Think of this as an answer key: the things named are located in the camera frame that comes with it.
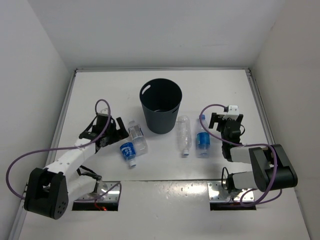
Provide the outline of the blue label bottle white cap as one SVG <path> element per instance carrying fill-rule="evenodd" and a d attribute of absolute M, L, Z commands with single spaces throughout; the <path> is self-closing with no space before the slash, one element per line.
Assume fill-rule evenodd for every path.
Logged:
<path fill-rule="evenodd" d="M 136 167 L 136 151 L 132 142 L 128 140 L 123 140 L 120 147 L 119 147 L 123 159 L 128 164 L 129 168 Z"/>

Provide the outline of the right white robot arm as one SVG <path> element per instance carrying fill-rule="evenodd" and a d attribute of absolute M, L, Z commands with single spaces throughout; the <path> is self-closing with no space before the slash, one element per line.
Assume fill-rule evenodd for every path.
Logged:
<path fill-rule="evenodd" d="M 226 180 L 221 184 L 222 187 L 229 193 L 243 189 L 258 189 L 265 192 L 273 176 L 275 158 L 277 158 L 277 169 L 270 189 L 274 191 L 296 187 L 298 176 L 280 144 L 273 144 L 274 152 L 272 152 L 272 149 L 268 146 L 240 147 L 228 143 L 241 143 L 242 119 L 242 114 L 236 120 L 226 118 L 222 114 L 211 114 L 209 128 L 212 129 L 214 124 L 217 123 L 216 130 L 223 139 L 221 147 L 223 157 L 228 162 L 250 164 L 252 169 L 252 171 L 247 172 L 228 173 Z"/>

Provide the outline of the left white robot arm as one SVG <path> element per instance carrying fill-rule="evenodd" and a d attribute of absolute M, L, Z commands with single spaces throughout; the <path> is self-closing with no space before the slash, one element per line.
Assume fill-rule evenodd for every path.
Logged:
<path fill-rule="evenodd" d="M 59 159 L 44 168 L 35 168 L 29 175 L 24 209 L 58 220 L 74 201 L 97 201 L 102 177 L 90 170 L 80 173 L 84 162 L 100 149 L 129 137 L 121 117 L 113 119 L 98 113 L 79 135 L 75 145 Z"/>

